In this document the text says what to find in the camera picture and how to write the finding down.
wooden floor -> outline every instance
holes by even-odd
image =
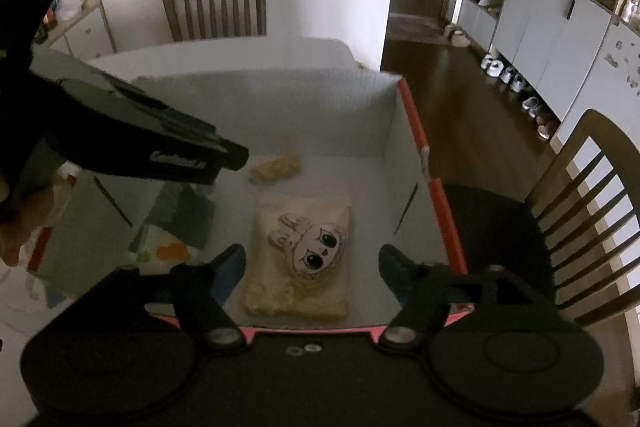
[[[431,176],[523,200],[554,152],[518,96],[479,63],[470,48],[387,41],[382,70],[409,82],[430,145]]]

cartoon character face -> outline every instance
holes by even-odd
[[[281,227],[269,234],[269,242],[285,253],[287,266],[300,282],[318,282],[340,261],[347,239],[341,227],[293,214],[284,214],[279,221]]]

human hand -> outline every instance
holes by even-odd
[[[0,176],[0,202],[7,197],[9,187]],[[43,224],[53,203],[53,187],[50,185],[25,197],[17,211],[0,223],[0,258],[5,264],[18,264],[20,247],[29,240],[31,232]]]

black cabinet handle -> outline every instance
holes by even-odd
[[[569,13],[566,15],[568,21],[571,20],[571,14],[574,12],[575,0],[571,0],[571,6],[569,7]]]

black chair seat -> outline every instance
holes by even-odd
[[[500,264],[553,301],[551,259],[529,207],[482,188],[445,184],[444,190],[469,273]]]

